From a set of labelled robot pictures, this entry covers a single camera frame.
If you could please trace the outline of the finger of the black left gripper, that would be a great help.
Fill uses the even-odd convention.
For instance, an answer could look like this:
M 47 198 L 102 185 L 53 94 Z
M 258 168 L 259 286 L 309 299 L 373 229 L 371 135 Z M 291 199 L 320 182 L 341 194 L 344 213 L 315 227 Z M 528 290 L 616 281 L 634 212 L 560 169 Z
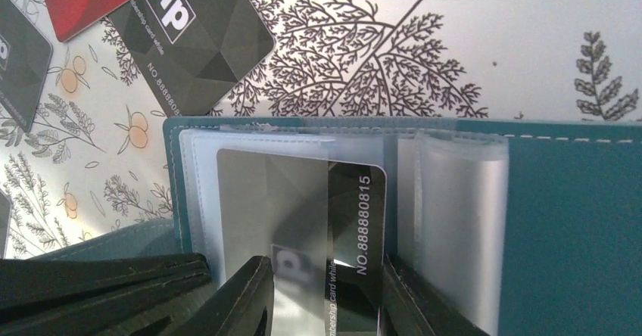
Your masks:
M 200 254 L 3 260 L 3 335 L 170 335 L 213 294 Z

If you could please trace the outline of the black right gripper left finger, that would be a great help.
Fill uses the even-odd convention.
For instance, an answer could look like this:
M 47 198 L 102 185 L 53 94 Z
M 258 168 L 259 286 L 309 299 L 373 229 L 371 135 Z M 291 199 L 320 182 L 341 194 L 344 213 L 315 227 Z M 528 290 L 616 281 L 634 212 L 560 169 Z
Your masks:
M 273 309 L 271 260 L 253 256 L 171 334 L 271 335 Z

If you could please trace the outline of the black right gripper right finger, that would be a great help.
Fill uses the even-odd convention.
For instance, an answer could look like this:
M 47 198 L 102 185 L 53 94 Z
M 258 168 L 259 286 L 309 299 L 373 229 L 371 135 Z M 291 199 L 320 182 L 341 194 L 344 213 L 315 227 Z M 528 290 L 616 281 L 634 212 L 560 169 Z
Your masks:
M 380 335 L 485 335 L 399 256 L 383 260 Z

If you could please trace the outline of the black VIP card carried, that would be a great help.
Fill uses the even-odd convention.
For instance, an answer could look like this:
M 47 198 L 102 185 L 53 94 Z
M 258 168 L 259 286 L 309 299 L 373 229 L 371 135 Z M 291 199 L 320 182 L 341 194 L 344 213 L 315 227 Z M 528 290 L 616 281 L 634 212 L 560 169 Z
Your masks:
M 378 334 L 386 186 L 372 164 L 219 149 L 204 221 L 217 278 L 265 256 L 274 335 Z

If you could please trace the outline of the blue leather card holder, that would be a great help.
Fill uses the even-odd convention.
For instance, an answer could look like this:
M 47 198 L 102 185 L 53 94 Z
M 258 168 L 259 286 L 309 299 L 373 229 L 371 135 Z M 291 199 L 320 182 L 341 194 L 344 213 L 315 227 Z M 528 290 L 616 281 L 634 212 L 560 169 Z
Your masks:
M 172 220 L 32 260 L 200 254 L 214 294 L 218 150 L 322 155 L 385 171 L 382 275 L 399 256 L 485 335 L 641 333 L 638 124 L 173 117 L 164 136 Z

